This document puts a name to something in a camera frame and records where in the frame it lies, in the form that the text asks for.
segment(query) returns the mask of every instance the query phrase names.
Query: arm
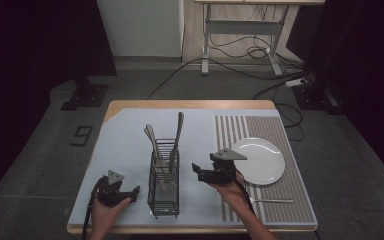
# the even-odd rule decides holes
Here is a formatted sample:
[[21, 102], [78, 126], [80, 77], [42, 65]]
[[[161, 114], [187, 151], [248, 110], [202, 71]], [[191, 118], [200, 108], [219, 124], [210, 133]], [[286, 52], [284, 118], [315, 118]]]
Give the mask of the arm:
[[115, 220], [120, 212], [129, 205], [131, 198], [126, 198], [118, 205], [109, 208], [102, 205], [98, 199], [93, 201], [92, 206], [92, 231], [89, 235], [89, 240], [103, 240], [105, 235], [114, 225]]
[[[244, 183], [237, 173], [236, 178]], [[223, 200], [229, 204], [232, 210], [239, 216], [252, 240], [275, 240], [276, 237], [266, 226], [251, 212], [246, 204], [241, 190], [233, 182], [226, 185], [209, 184], [215, 188]]]

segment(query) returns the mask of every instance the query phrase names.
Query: plate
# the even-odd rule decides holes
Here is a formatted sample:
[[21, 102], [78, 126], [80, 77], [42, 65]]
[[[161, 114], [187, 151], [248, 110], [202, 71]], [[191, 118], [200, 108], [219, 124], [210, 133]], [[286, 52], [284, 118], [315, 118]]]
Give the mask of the plate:
[[245, 180], [258, 185], [276, 182], [285, 171], [285, 159], [271, 142], [261, 138], [243, 138], [232, 150], [246, 156], [247, 160], [235, 160], [236, 168]]

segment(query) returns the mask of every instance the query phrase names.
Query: black metal base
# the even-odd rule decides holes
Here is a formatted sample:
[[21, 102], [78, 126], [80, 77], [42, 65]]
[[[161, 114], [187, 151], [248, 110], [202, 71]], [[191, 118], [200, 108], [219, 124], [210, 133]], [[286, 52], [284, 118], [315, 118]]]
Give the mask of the black metal base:
[[311, 98], [311, 87], [296, 86], [292, 87], [292, 91], [301, 110], [327, 111], [331, 115], [344, 114], [329, 88], [325, 89], [323, 97], [319, 100]]
[[107, 85], [90, 85], [88, 91], [83, 93], [80, 93], [78, 88], [70, 101], [62, 105], [60, 111], [76, 111], [78, 107], [101, 107], [107, 90]]

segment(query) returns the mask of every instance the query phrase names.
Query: fork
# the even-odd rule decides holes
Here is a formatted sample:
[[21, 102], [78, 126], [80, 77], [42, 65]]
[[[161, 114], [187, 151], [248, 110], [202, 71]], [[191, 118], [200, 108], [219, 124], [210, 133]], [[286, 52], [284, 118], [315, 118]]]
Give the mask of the fork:
[[293, 199], [254, 199], [249, 197], [251, 203], [254, 202], [273, 202], [273, 203], [294, 203]]

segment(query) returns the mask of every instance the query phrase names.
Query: white wall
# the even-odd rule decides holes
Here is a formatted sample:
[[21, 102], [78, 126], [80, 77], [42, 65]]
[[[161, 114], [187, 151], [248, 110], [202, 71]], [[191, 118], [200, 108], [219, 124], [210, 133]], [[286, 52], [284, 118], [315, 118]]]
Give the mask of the white wall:
[[114, 56], [180, 57], [183, 0], [98, 0]]

